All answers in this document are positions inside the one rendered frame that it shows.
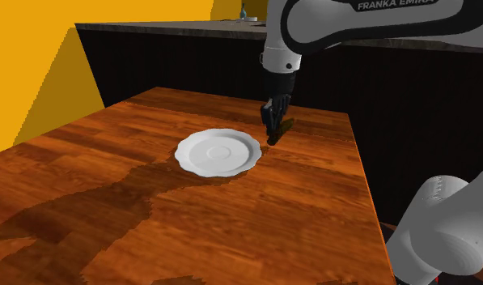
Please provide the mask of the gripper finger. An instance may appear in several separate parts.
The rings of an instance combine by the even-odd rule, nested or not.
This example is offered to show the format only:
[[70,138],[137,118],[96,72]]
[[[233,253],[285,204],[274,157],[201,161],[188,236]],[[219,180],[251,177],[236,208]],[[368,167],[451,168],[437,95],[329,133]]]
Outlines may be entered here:
[[278,108],[274,108],[272,99],[261,106],[261,120],[265,125],[267,135],[273,134],[278,128]]
[[282,118],[286,115],[290,104],[290,94],[280,94],[275,96],[275,121],[276,125],[280,125]]

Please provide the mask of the wooden table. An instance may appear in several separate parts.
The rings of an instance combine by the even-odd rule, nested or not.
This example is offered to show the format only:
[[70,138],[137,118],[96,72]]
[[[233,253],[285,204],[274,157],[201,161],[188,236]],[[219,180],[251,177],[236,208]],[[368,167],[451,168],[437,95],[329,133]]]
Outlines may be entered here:
[[0,285],[394,285],[344,113],[292,107],[256,166],[203,178],[179,142],[264,142],[260,103],[157,87],[0,152]]

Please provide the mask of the dark olive elongated object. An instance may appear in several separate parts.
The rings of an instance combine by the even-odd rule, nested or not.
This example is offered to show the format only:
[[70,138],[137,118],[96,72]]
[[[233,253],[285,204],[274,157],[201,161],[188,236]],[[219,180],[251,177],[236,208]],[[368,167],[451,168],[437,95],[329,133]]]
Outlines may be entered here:
[[269,133],[267,143],[270,146],[276,145],[278,141],[282,138],[282,136],[292,128],[293,124],[294,124],[294,118],[290,118],[285,121],[282,121],[276,130],[273,130]]

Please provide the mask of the white scalloped plate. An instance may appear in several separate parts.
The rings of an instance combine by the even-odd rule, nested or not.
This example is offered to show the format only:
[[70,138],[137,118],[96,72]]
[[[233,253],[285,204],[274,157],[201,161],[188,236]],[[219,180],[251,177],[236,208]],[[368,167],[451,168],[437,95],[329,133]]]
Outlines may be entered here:
[[253,168],[262,157],[251,135],[233,129],[208,129],[190,134],[174,154],[180,167],[200,177],[234,177]]

